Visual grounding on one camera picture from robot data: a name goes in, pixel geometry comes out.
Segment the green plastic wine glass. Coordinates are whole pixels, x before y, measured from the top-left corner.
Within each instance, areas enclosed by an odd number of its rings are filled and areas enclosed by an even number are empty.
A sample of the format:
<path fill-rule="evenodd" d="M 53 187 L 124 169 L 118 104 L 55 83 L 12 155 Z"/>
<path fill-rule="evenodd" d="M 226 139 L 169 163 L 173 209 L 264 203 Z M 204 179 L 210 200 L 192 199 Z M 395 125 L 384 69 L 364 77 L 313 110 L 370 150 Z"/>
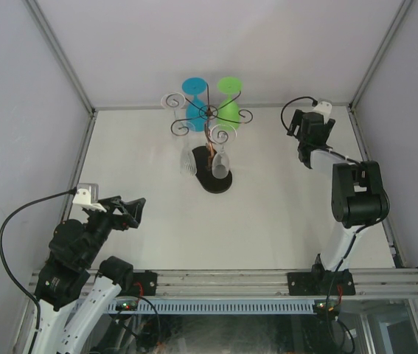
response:
<path fill-rule="evenodd" d="M 242 81 L 237 77 L 223 77 L 217 83 L 217 89 L 226 95 L 226 99 L 217 109 L 217 119 L 220 124 L 238 129 L 240 125 L 239 106 L 236 99 L 243 88 Z"/>

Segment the copper wire wine glass rack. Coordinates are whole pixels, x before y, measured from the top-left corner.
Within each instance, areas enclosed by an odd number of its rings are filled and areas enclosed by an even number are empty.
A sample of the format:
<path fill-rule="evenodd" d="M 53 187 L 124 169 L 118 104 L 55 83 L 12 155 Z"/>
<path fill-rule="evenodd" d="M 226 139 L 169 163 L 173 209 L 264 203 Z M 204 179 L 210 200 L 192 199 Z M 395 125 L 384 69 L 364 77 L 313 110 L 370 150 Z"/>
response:
<path fill-rule="evenodd" d="M 251 123 L 254 115 L 240 108 L 238 98 L 243 83 L 236 77 L 223 77 L 217 90 L 226 96 L 219 105 L 211 104 L 209 84 L 201 77 L 191 77 L 182 84 L 181 92 L 170 92 L 161 98 L 162 108 L 173 113 L 170 131 L 184 137 L 181 169 L 196 177 L 202 188 L 212 194 L 228 191 L 233 182 L 226 146 L 237 138 L 241 125 Z M 190 133 L 202 133 L 203 145 L 192 147 Z"/>

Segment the blue plastic wine glass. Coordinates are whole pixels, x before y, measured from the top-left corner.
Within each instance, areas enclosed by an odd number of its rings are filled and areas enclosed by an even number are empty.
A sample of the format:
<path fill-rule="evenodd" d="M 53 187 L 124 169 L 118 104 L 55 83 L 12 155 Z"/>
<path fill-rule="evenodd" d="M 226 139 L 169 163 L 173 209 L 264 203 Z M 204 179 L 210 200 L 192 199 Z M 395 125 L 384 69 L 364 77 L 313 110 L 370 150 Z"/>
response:
<path fill-rule="evenodd" d="M 202 108 L 205 103 L 200 99 L 200 95 L 205 92 L 207 83 L 200 77 L 191 77 L 182 83 L 183 93 L 192 96 L 188 100 L 186 109 L 186 119 L 189 129 L 194 132 L 201 132 L 204 129 L 205 119 L 203 118 Z"/>

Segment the clear champagne flute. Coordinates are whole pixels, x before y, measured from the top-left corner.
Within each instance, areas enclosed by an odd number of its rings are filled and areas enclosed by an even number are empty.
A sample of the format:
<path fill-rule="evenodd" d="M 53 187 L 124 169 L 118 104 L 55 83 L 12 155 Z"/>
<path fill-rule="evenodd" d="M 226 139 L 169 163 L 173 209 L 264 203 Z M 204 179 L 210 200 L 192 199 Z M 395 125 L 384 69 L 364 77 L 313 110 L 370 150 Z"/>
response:
<path fill-rule="evenodd" d="M 186 103 L 186 97 L 180 92 L 170 92 L 161 98 L 161 106 L 167 110 L 181 110 Z"/>

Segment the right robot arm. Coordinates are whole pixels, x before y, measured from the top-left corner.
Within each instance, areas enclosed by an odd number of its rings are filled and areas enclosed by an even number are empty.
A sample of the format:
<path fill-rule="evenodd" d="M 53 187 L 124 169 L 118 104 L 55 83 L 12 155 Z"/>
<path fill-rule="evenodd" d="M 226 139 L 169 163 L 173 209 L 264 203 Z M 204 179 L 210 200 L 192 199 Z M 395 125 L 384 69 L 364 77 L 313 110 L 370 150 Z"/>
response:
<path fill-rule="evenodd" d="M 382 223 L 390 211 L 380 165 L 375 161 L 359 162 L 327 144 L 335 125 L 329 115 L 320 104 L 309 112 L 297 109 L 287 129 L 287 135 L 299 143 L 299 161 L 310 170 L 325 173 L 331 181 L 335 227 L 310 271 L 312 287 L 320 294 L 330 293 L 344 279 L 360 236 Z"/>

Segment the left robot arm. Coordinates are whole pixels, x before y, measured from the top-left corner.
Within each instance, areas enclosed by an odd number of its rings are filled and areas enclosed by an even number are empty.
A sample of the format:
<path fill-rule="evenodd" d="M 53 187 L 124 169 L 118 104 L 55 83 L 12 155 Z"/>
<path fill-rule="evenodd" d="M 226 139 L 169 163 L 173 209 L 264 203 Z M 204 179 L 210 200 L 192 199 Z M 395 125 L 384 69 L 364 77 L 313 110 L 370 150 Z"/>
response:
<path fill-rule="evenodd" d="M 110 256 L 100 263 L 84 303 L 75 306 L 109 234 L 139 227 L 145 198 L 123 201 L 117 195 L 99 199 L 80 188 L 72 203 L 88 219 L 86 223 L 68 219 L 55 228 L 49 258 L 38 274 L 35 326 L 29 330 L 24 353 L 79 353 L 104 309 L 134 286 L 133 266 Z"/>

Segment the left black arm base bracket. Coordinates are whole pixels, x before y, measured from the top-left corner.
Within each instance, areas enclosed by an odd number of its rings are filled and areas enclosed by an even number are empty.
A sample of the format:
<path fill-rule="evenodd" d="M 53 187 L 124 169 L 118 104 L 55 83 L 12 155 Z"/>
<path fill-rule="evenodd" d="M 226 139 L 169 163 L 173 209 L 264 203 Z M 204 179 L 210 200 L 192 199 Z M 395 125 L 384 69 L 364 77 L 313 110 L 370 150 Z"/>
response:
<path fill-rule="evenodd" d="M 158 285 L 158 274 L 154 271 L 137 271 L 133 273 L 132 290 L 140 296 L 155 296 Z"/>

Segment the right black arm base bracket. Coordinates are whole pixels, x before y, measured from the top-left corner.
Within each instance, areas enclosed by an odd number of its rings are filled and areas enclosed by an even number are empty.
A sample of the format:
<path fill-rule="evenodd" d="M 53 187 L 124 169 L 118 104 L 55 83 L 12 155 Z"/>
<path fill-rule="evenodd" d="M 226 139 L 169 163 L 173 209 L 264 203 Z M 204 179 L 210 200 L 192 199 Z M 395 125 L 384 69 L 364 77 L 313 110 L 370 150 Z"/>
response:
<path fill-rule="evenodd" d="M 356 295 L 355 284 L 349 271 L 330 272 L 323 276 L 311 272 L 287 273 L 288 290 L 291 296 L 339 295 L 338 290 L 346 296 Z"/>

